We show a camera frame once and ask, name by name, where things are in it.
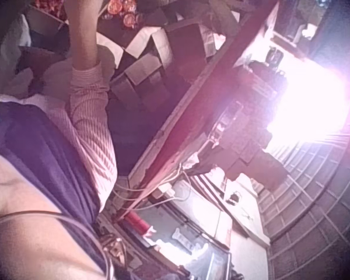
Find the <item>wire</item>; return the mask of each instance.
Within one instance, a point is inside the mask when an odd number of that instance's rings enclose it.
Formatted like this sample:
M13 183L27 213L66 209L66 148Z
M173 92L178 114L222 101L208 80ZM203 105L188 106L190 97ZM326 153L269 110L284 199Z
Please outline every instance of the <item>wire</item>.
M125 198L122 197L119 193L117 193L114 189L112 189L112 192L119 198L121 198L122 200L126 200L126 201L135 201L137 198Z
M106 279L107 280L110 279L111 273L114 272L114 271L110 271L111 270L111 267L110 267L111 262L106 257L100 242L95 238L93 233L88 228L86 228L85 225L83 225L82 223L78 222L75 219L72 219L70 217L64 216L64 215L62 215L60 213L48 212L48 211L21 211L21 212L12 213L12 214L5 215L5 216L1 217L0 218L0 224L5 223L5 222L9 222L11 220L14 220L14 219L20 217L20 216L21 217L24 217L24 216L32 216L32 217L34 217L35 216L35 217L55 218L55 219L58 219L58 220L62 220L64 222L71 223L72 225L76 226L78 229L80 229L83 233L85 233L91 239L91 241L94 243L94 245L100 251L100 253L103 256L104 261L105 261L105 266L106 266L105 276L106 276Z
M173 172L170 173L170 175L168 175L167 177L165 177L165 178L161 181L161 183L159 183L159 185L166 184L166 183L168 183L168 182L170 182L170 181L176 179L176 178L180 175L181 170L182 170L182 165L179 164L179 168L176 170L176 175L173 176L172 178L169 178L169 177L171 177L171 176L173 175ZM136 191L143 191L143 190L146 189L146 188L125 188L125 187L122 187L121 185L119 185L119 184L117 184L117 183L115 184L115 186L117 186L118 188L120 188L120 189L122 189L122 190L125 190L125 191L133 191L133 192L136 192Z
M186 201L186 200L188 200L189 197L191 196L191 193L192 193L192 185L191 185L191 180L189 179L188 175L184 171L183 171L183 174L185 175L185 177L186 177L186 179L188 181L188 185L189 185L189 192L188 192L186 197L184 197L184 198L182 198L182 197L171 197L171 198L168 198L166 200L163 200L163 201L151 204L149 206L140 207L140 208L134 208L133 211L147 210L147 209L150 209L152 207L155 207L155 206L158 206L158 205L161 205L161 204L164 204L166 202L173 201L173 200L178 200L178 201Z

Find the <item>sunlight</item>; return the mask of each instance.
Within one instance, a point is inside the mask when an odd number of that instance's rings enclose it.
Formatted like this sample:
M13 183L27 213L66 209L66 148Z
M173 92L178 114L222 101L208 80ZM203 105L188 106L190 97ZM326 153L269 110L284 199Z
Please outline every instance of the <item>sunlight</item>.
M349 104L342 80L313 61L285 65L288 88L268 126L283 143L321 141L343 126Z

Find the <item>wall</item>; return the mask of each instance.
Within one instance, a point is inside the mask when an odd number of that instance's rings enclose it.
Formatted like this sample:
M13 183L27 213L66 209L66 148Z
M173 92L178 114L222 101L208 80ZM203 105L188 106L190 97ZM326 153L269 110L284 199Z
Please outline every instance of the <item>wall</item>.
M270 279L340 279L350 265L349 138L350 114L340 134L293 151L285 165L294 180L272 193L255 186L271 238Z

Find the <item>red object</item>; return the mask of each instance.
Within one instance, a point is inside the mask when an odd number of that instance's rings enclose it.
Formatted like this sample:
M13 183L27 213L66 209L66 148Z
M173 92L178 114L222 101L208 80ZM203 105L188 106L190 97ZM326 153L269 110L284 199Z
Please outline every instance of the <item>red object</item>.
M122 11L122 8L123 6L120 0L111 0L107 6L107 11L112 15L117 15Z
M135 16L132 13L128 13L123 18L123 24L125 27L134 28L135 27Z
M135 0L124 0L123 10L127 13L134 13L136 11L136 1Z
M130 211L124 219L142 236L151 228L150 225L139 217L135 212Z

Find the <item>bright light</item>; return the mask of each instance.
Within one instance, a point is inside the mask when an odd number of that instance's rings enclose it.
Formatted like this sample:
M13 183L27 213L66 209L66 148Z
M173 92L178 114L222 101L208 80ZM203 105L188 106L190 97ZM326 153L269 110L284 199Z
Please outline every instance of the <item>bright light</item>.
M337 133L348 113L342 80L312 61L285 65L288 89L268 130L275 139L320 141Z
M192 254L187 254L178 247L169 242L164 242L161 239L158 239L156 244L160 247L159 252L176 265L186 265L193 260L197 260L209 248L208 243L205 243L203 247L196 243Z

